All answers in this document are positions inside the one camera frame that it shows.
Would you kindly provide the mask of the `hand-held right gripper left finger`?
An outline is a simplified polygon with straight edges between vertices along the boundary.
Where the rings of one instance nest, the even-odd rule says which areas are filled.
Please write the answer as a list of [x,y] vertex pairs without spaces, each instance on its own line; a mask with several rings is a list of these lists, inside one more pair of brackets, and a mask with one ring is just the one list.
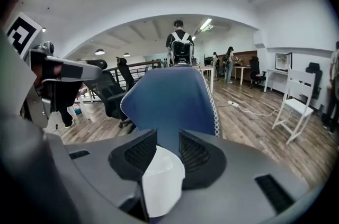
[[153,160],[157,130],[67,145],[69,156],[94,190],[121,211],[148,221],[142,177]]

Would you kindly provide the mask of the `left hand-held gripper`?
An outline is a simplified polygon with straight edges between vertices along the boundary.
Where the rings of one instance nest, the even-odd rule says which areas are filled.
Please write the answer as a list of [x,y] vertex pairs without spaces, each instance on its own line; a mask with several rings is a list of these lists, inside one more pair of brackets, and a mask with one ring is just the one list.
[[5,116],[21,115],[45,128],[52,112],[73,105],[81,81],[102,69],[55,57],[43,28],[19,13],[5,32]]

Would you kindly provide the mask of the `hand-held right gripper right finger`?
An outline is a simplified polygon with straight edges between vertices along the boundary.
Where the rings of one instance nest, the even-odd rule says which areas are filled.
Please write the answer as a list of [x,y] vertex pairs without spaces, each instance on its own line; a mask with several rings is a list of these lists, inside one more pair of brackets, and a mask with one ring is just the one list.
[[253,147],[181,130],[179,219],[297,219],[308,186]]

